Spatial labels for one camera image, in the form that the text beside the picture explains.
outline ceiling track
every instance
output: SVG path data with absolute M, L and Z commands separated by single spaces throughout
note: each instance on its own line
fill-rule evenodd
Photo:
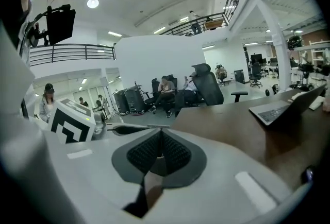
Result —
M 182 3 L 182 2 L 184 2 L 184 1 L 187 1 L 187 0 L 175 0 L 175 1 L 171 2 L 171 3 L 168 3 L 168 4 L 166 4 L 166 5 L 163 5 L 163 6 L 161 6 L 160 8 L 158 8 L 157 10 L 151 12 L 149 15 L 147 15 L 147 16 L 145 16 L 144 18 L 142 18 L 142 19 L 140 19 L 139 21 L 137 21 L 137 22 L 134 24 L 134 26 L 135 26 L 135 27 L 139 27 L 141 24 L 143 24 L 145 21 L 149 20 L 151 17 L 153 17 L 153 16 L 159 14 L 160 12 L 163 12 L 163 11 L 166 10 L 166 9 L 169 9 L 169 8 L 173 7 L 174 5 L 177 5 L 177 4 L 179 4 L 179 3 Z

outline laptop keyboard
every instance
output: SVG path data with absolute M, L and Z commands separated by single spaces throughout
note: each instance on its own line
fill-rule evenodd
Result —
M 277 119 L 289 106 L 280 107 L 271 111 L 258 113 L 266 122 L 273 122 Z

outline woman wearing black cap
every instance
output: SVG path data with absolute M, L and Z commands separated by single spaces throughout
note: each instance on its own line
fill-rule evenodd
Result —
M 48 83 L 45 86 L 45 92 L 42 95 L 42 99 L 39 105 L 39 115 L 44 122 L 48 123 L 53 106 L 54 106 L 54 88 L 52 84 Z

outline light fixture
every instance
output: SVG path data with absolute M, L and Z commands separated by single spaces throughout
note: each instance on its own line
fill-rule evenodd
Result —
M 212 47 L 215 47 L 215 45 L 210 45 L 210 46 L 207 46 L 207 47 L 203 47 L 202 50 L 212 48 Z
M 115 32 L 108 32 L 108 34 L 109 35 L 113 35 L 113 36 L 115 36 L 115 37 L 121 37 L 122 35 L 121 34 L 119 34 L 119 33 L 115 33 Z
M 187 16 L 187 17 L 184 17 L 184 18 L 180 19 L 180 23 L 183 23 L 183 22 L 185 22 L 185 21 L 188 21 L 188 19 L 189 19 L 188 16 Z
M 166 28 L 165 26 L 164 27 L 161 27 L 159 30 L 157 30 L 157 31 L 154 32 L 154 35 L 157 34 L 157 33 L 159 33 L 160 31 L 163 31 L 165 28 Z
M 257 45 L 258 43 L 249 43 L 249 44 L 244 44 L 244 45 Z
M 226 9 L 232 9 L 232 8 L 235 8 L 236 6 L 226 6 L 226 7 L 223 7 L 224 10 Z
M 91 9 L 94 9 L 98 6 L 99 2 L 98 0 L 88 0 L 87 1 L 87 6 Z

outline gray jacket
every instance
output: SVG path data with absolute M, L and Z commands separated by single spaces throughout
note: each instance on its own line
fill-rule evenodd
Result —
M 49 117 L 47 117 L 47 115 L 50 113 L 51 110 L 48 108 L 46 98 L 42 96 L 42 99 L 39 104 L 39 116 L 44 122 L 48 123 Z

